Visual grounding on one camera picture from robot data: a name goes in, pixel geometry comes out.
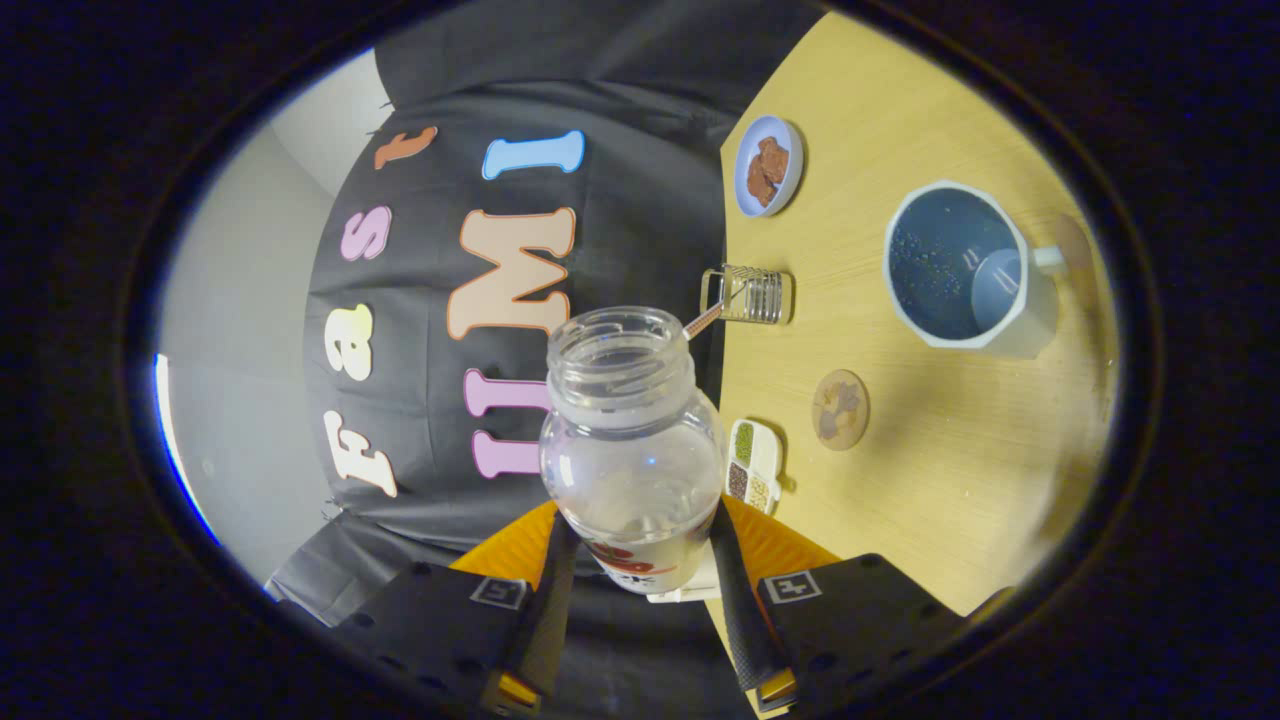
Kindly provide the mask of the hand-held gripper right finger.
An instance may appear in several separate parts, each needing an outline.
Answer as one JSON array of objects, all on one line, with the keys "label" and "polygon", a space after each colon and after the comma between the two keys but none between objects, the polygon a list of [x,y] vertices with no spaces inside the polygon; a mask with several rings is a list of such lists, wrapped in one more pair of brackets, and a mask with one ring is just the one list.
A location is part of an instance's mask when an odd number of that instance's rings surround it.
[{"label": "hand-held gripper right finger", "polygon": [[739,684],[764,710],[867,711],[929,680],[966,630],[888,559],[838,559],[737,498],[709,538]]}]

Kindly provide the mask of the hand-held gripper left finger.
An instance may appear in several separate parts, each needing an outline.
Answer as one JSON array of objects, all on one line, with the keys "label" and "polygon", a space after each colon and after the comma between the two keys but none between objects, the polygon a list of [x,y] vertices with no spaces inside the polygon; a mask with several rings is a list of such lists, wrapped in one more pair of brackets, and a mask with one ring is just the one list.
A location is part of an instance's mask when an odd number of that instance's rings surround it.
[{"label": "hand-held gripper left finger", "polygon": [[434,716],[534,716],[556,688],[577,547],[544,502],[451,565],[412,562],[335,641]]}]

